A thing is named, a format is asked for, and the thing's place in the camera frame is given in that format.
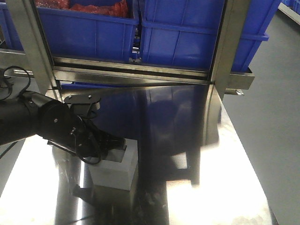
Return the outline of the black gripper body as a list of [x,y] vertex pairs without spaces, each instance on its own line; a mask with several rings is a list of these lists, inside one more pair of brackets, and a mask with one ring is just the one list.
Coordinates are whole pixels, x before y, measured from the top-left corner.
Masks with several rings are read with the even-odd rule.
[[125,139],[99,130],[91,121],[72,125],[50,137],[48,145],[59,148],[85,163],[99,163],[113,149],[124,149]]

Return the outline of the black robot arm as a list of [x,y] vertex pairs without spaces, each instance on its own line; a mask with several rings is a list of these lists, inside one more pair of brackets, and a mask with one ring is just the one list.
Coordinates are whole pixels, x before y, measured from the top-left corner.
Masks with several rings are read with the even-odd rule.
[[68,96],[63,102],[25,91],[0,101],[0,143],[13,143],[38,135],[89,165],[98,164],[112,149],[122,149],[125,139],[98,129],[99,99]]

